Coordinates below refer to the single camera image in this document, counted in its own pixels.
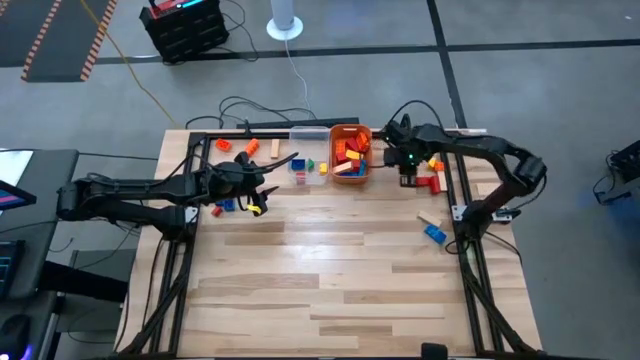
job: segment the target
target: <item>wooden tabletop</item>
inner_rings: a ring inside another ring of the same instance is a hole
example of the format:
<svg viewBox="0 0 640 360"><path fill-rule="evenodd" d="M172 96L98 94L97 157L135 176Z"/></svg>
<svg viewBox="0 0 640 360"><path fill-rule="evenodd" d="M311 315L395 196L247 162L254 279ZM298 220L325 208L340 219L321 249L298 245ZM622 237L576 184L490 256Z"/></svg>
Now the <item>wooden tabletop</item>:
<svg viewBox="0 0 640 360"><path fill-rule="evenodd" d="M188 137L186 130L166 132L156 178L184 158ZM231 160L247 143L232 141L233 154L213 149L209 161ZM289 146L286 140L280 144L284 157ZM382 163L383 145L374 145L374 163ZM252 159L273 162L270 146L262 140ZM466 162L474 196L476 184L498 183L487 162ZM422 210L442 219L452 240L446 194L400 188L397 170L389 168L375 169L361 187L331 181L298 186L283 166L266 176L264 186L274 185L280 189L259 218L240 211L215 218L211 208L201 208L179 356L417 356L422 342L445 344L453 355L473 354L458 258L425 235L425 223L416 218ZM515 244L510 226L493 225L490 231ZM143 229L121 348L141 328L159 239L154 228ZM492 240L485 236L483 244L496 305L539 348L518 258ZM155 270L151 309L167 248ZM490 347L486 316L478 307ZM172 318L166 318L161 349L168 346Z"/></svg>

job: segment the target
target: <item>black metal frame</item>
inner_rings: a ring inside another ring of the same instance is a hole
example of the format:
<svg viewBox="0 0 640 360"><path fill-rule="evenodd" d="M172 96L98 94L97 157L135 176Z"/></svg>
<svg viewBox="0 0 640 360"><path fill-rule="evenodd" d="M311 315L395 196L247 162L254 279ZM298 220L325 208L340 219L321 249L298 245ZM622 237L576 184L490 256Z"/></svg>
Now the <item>black metal frame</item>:
<svg viewBox="0 0 640 360"><path fill-rule="evenodd" d="M379 133L374 133L373 136L374 138L379 138ZM187 148L186 156L195 154L197 148L201 147L202 153L200 155L203 158L208 159L210 155L210 150L212 147L212 141L215 141L219 137L220 137L220 134L217 134L217 133L203 133L203 132L191 133L189 136L189 142L188 142L189 145ZM250 138L287 139L288 137L289 137L288 130L278 131L278 132L261 132L260 130L257 130L252 133L237 132L237 133L224 134L224 138L229 140L239 140L239 139L247 140ZM193 169L193 161L191 159L192 158L190 158L190 160L185 163L184 169L183 169L184 172L195 170ZM449 205L453 206L457 204L457 201L456 201L455 190L453 186L453 177L450 170L451 166L449 164L449 159L447 158L447 156L443 156L442 159L445 162L445 167L446 167L445 177L447 181L447 187L449 189L447 192L447 197L448 197ZM460 175L460 182L462 184L463 197L464 197L465 203L468 204L471 202L471 192L469 190L470 189L469 181L468 181L466 169L464 166L464 160L462 159L461 156L456 156L456 162L458 163L458 170ZM198 225L198 220L196 219L194 226L197 227L197 225ZM453 222L453 227L454 227L454 232L456 232L457 234L460 231L459 225L456 222ZM128 358L129 356L137 356L136 358L140 358L140 356L149 357L149 358L165 358L168 356L177 355L178 342L180 340L180 332L182 329L182 320L184 317L184 310L185 310L185 304L186 304L186 295L187 295L186 283L188 282L191 262L193 259L194 242L195 242L195 235L188 235L188 238L185 239L185 241L183 242L185 244L184 245L185 251L184 251L183 260L181 264L181 270L178 276L176 277L176 280L174 281L173 285L172 285L172 278L173 278L174 269L178 260L178 249L180 244L174 243L174 242L170 243L169 250L167 252L167 257L165 259L165 267L164 267L162 280L161 280L161 289L158 297L158 303L160 304L161 302L164 301L166 306L169 306L171 304L171 300L169 300L169 303L167 303L166 302L167 297L168 296L172 298L175 297L176 299L168 350L166 352L160 351L160 337L161 337L161 331L163 328L162 317L164 315L160 315L163 313L162 311L158 312L158 310L156 310L154 314L151 316L151 318L149 319L149 323L152 322L152 320L155 322L153 326L154 330L151 335L149 353L138 354L138 355L123 354L124 356L121 356L121 358ZM457 246L458 246L458 252L459 252L458 260L461 268L470 269L470 262L467 257L467 253L463 251L464 250L463 244L459 242ZM481 295L477 293L478 291L481 291L482 294L486 295L485 299L480 299L481 303L486 308L487 304L492 305L493 295L491 292L491 284L489 281L486 259L484 257L482 244L476 241L476 242L470 243L470 246L473 247L473 251L475 254L476 266L478 269L478 273L480 275L479 282L477 285L474 284L473 282L469 283L468 279L464 278L464 272L463 272L462 281L464 285L464 294L465 294L465 300L467 304L467 311L469 313L469 322L470 322L471 334L472 334L473 343L474 343L474 349L475 349L476 355L481 355L481 354L488 354L488 352L485 350L484 343L483 343L482 331L480 328L480 320L478 315L478 309L475 302L475 296ZM487 309L487 312L493 313L494 311L492 311L492 309ZM501 325L506 324L506 326L508 327L508 324L506 323L506 321L500 321L500 322L502 323ZM499 326L495 323L495 321L492 321L491 319L489 321L489 325L490 325L491 335L492 335L493 350L497 352L504 351Z"/></svg>

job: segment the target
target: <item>gray floor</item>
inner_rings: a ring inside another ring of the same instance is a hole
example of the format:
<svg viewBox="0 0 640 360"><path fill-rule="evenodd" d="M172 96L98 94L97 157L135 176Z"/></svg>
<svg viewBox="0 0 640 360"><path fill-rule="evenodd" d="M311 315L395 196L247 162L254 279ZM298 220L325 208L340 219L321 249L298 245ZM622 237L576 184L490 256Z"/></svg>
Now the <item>gray floor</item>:
<svg viewBox="0 0 640 360"><path fill-rule="evenodd" d="M139 1L121 1L109 28L127 55L154 54L137 20ZM259 50L282 49L263 27L268 1L241 2ZM638 37L640 3L631 0L438 1L451 44L603 40ZM296 1L305 21L291 48L433 44L426 2L418 0ZM239 18L237 8L223 9ZM229 47L248 50L246 34ZM101 56L115 56L105 44ZM598 206L591 186L604 157L638 140L640 50L598 48L474 52L451 55L467 122L486 127L545 158L549 185L514 224L545 350L560 355L636 359L640 334L640 212L637 202ZM359 116L386 122L407 100L429 101L453 124L437 54L295 58L318 117ZM218 102L241 95L271 107L303 106L302 86L287 59L214 61L178 67L136 65L140 80L179 123L216 114ZM135 86L123 65L94 68L87 83L26 84L21 69L0 69L0 146L78 148L157 156L171 127ZM419 107L415 122L432 121ZM250 121L268 115L238 111ZM202 128L216 126L203 122ZM151 176L153 162L82 158L77 176ZM70 237L77 249L112 249L122 233L105 224L62 224L53 248ZM126 248L134 248L130 239ZM68 261L69 253L52 255ZM113 334L85 334L104 340ZM63 336L59 359L105 354L109 346Z"/></svg>

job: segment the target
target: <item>black stand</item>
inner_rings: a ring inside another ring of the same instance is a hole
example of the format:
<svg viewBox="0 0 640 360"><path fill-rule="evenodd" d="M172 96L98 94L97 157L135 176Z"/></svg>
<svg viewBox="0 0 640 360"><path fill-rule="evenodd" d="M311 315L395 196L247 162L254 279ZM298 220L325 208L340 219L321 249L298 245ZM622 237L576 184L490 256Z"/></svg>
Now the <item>black stand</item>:
<svg viewBox="0 0 640 360"><path fill-rule="evenodd" d="M127 286L124 281L45 261L38 289L121 303L127 295Z"/></svg>

